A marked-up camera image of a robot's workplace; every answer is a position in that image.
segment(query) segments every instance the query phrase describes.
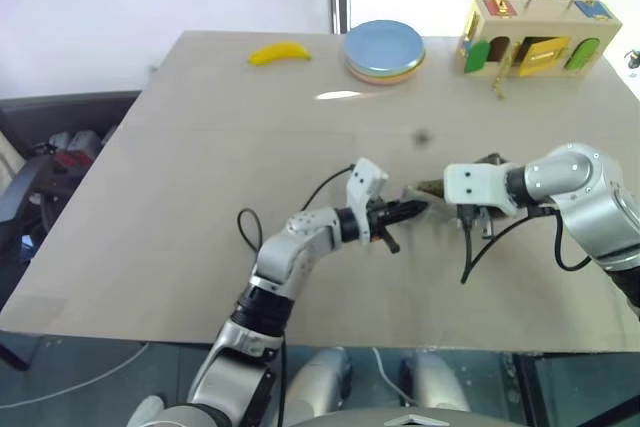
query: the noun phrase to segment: table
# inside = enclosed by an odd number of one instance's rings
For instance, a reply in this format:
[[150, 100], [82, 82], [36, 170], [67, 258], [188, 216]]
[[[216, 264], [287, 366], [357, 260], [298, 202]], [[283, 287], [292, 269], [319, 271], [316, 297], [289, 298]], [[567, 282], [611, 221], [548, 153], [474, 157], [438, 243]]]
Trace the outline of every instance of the table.
[[[311, 62], [264, 67], [247, 56], [300, 41]], [[387, 198], [489, 152], [526, 162], [568, 141], [621, 163], [640, 190], [640, 109], [600, 61], [585, 79], [504, 83], [457, 74], [455, 39], [428, 38], [417, 77], [363, 84], [329, 35], [187, 32], [168, 54], [63, 212], [0, 314], [10, 331], [211, 342], [244, 287], [253, 254], [235, 226], [253, 207], [282, 228], [316, 185], [366, 156], [387, 170]], [[349, 98], [320, 100], [327, 92]], [[430, 142], [416, 146], [416, 130]], [[340, 207], [346, 179], [314, 206]], [[492, 249], [466, 286], [463, 241], [437, 212], [378, 242], [321, 260], [294, 309], [292, 343], [509, 351], [640, 349], [637, 319], [595, 265], [553, 262], [554, 222], [539, 219]], [[567, 261], [582, 258], [567, 238]]]

